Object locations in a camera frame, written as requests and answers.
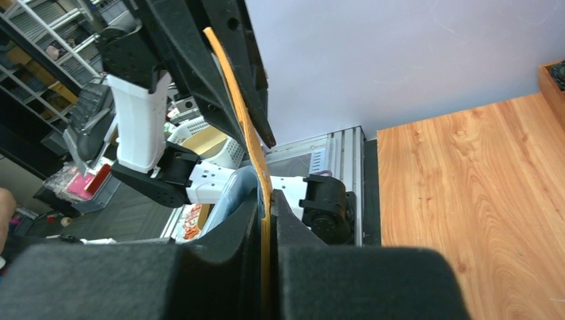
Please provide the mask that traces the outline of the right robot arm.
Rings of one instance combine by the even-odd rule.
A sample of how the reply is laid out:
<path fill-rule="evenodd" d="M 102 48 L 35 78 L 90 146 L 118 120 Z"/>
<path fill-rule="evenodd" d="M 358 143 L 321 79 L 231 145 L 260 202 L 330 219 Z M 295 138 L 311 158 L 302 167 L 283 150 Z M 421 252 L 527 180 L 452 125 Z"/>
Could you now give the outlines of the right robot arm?
<path fill-rule="evenodd" d="M 253 169 L 229 178 L 191 242 L 24 240 L 1 281 L 2 319 L 469 319 L 446 259 L 421 247 L 329 245 L 314 233 L 348 213 L 343 184 L 273 179 L 271 242 Z"/>

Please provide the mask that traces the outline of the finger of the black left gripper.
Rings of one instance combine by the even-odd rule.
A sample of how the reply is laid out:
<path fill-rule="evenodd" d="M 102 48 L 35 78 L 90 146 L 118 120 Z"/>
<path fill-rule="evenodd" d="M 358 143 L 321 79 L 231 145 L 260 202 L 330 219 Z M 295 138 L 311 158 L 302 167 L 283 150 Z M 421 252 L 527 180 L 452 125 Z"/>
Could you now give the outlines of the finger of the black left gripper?
<path fill-rule="evenodd" d="M 203 33 L 210 25 L 203 2 L 169 0 L 135 4 L 143 27 L 177 89 L 192 95 L 206 122 L 245 146 L 225 82 Z"/>
<path fill-rule="evenodd" d="M 266 147 L 277 142 L 268 121 L 267 74 L 244 1 L 203 1 L 210 26 L 223 46 L 252 124 Z"/>

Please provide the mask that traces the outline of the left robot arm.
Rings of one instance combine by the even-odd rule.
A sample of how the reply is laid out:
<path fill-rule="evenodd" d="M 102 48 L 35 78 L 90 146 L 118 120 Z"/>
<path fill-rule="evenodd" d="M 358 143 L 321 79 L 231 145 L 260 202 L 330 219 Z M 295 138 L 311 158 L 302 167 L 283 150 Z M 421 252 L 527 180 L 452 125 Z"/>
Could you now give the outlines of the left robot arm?
<path fill-rule="evenodd" d="M 204 120 L 244 145 L 229 83 L 239 89 L 253 127 L 276 145 L 268 81 L 244 1 L 126 1 L 127 13 L 96 40 L 113 102 L 78 136 L 102 141 L 99 126 L 117 126 L 114 177 L 166 207 L 197 203 L 209 177 L 194 152 L 165 138 L 167 91 L 191 97 Z"/>

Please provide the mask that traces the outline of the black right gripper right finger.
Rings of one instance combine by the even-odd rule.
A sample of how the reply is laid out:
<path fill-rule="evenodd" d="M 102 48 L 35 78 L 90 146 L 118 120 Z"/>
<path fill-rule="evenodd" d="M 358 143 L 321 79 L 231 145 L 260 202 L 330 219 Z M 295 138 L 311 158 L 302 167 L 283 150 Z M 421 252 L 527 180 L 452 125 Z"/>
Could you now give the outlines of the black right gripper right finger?
<path fill-rule="evenodd" d="M 330 246 L 271 197 L 275 319 L 469 319 L 452 267 L 424 247 Z"/>

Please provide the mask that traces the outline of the yellow leather card holder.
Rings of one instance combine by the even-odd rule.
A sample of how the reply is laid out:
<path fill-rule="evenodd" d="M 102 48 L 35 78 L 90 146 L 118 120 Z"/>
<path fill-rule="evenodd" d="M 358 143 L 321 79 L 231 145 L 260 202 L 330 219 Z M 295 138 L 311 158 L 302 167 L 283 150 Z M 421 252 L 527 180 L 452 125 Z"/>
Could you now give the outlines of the yellow leather card holder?
<path fill-rule="evenodd" d="M 219 65 L 226 80 L 226 87 L 237 121 L 243 132 L 245 145 L 251 158 L 251 164 L 259 181 L 263 209 L 260 214 L 261 226 L 261 317 L 271 318 L 271 195 L 273 186 L 261 143 L 255 127 L 247 111 L 243 95 L 235 77 L 235 72 L 227 52 L 211 27 L 203 30 L 213 51 L 219 60 Z"/>

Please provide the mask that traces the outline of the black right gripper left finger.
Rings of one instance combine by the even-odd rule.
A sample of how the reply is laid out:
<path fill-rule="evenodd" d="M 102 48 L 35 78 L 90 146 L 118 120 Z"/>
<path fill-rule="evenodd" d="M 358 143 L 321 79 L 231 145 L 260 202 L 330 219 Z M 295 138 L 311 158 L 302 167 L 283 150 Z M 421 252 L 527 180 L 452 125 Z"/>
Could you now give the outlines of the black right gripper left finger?
<path fill-rule="evenodd" d="M 258 319 L 257 196 L 200 239 L 80 245 L 49 241 L 1 283 L 2 319 Z"/>

